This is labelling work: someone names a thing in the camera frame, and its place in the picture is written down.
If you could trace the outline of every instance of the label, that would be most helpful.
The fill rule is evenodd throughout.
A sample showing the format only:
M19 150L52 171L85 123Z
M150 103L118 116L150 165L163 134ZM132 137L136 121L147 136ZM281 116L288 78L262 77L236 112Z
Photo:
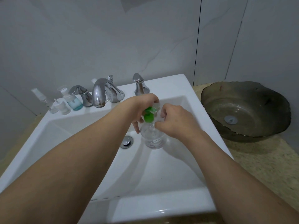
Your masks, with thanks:
M159 142L161 139L162 139L162 138L155 139L155 140L153 140L153 142L154 142L154 143L157 143L157 142Z

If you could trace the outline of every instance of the countertop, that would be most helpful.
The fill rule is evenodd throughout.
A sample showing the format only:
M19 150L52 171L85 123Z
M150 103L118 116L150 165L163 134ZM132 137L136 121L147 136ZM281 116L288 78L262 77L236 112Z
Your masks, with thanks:
M202 90L210 84L194 86L193 89L200 99ZM0 175L13 160L43 116L37 116L16 145L9 150L0 161ZM299 155L279 135L256 143L237 143L224 139L227 147L244 169L255 176L274 193L299 211ZM195 224L224 223L218 213L149 219L146 221L127 222L131 224Z

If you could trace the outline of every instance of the faucet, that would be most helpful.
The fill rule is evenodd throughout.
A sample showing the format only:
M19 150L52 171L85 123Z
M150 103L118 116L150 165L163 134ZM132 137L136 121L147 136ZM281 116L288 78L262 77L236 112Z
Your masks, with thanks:
M108 79L100 78L95 82L92 92L92 103L95 107L101 108L105 106L105 92L111 103L117 103L125 97L124 92L114 86L113 75L109 75Z
M150 93L150 89L145 85L144 79L139 75L139 73L135 73L133 75L133 82L136 83L135 95L139 96L145 93Z
M85 106L85 107L92 106L92 95L83 86L80 86L80 85L73 86L69 90L69 94L71 94L71 95L80 95L82 97L83 106Z

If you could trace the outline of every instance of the white sink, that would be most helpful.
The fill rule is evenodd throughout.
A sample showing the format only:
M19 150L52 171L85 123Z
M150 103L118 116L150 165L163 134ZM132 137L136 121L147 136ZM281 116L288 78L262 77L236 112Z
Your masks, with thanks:
M201 128L231 156L184 75L146 81L146 85L159 97L161 105L181 105L192 112ZM135 84L119 88L125 93L124 100L134 96ZM3 173L0 192L50 149L103 117L115 105L108 102L100 109L84 107L66 116L48 112ZM79 223L125 222L216 211L200 168L182 143L168 137L163 148L152 150L144 145L133 126L127 135L133 138L133 145L118 150Z

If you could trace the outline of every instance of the hand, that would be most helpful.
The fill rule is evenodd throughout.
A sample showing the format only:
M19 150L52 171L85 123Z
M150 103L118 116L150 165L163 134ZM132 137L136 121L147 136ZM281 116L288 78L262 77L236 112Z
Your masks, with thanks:
M135 107L132 124L136 133L140 133L138 122L143 123L144 121L141 117L142 112L150 107L153 103L159 103L159 98L153 93L148 93L140 96L130 97L126 100L126 102Z
M197 120L182 106L163 105L161 117L165 118L164 122L155 122L155 128L182 143L189 138L198 137L202 132Z

